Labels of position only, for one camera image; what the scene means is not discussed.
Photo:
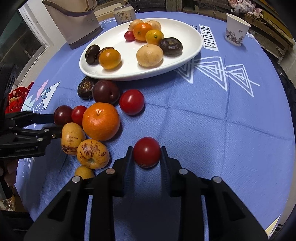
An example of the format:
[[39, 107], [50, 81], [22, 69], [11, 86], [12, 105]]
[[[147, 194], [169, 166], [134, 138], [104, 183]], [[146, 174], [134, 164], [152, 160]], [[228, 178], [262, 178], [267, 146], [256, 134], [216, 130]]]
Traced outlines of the person left hand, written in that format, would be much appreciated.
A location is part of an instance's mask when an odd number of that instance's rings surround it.
[[4, 168], [0, 168], [0, 175], [4, 176], [4, 180], [9, 187], [16, 183], [16, 170], [18, 168], [18, 160], [10, 161]]

